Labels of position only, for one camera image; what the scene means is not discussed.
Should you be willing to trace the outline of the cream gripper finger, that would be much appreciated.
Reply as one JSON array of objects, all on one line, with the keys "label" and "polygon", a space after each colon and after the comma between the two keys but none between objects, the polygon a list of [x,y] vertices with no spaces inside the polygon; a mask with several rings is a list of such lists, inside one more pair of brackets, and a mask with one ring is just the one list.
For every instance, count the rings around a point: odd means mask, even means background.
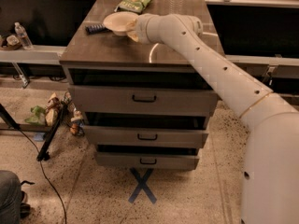
[{"label": "cream gripper finger", "polygon": [[127,36],[130,37],[133,41],[138,42],[138,35],[136,34],[135,31],[130,31],[127,33]]},{"label": "cream gripper finger", "polygon": [[127,31],[133,31],[136,28],[136,24],[137,24],[137,19],[134,19],[132,21],[129,21],[125,28]]}]

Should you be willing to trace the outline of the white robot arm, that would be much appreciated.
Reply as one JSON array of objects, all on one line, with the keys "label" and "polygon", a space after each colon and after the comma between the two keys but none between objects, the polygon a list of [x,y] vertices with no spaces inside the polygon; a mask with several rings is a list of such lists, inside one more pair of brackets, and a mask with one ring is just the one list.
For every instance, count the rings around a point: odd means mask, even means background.
[{"label": "white robot arm", "polygon": [[242,224],[299,224],[299,112],[261,81],[210,48],[194,16],[140,15],[125,31],[136,42],[181,54],[249,129]]}]

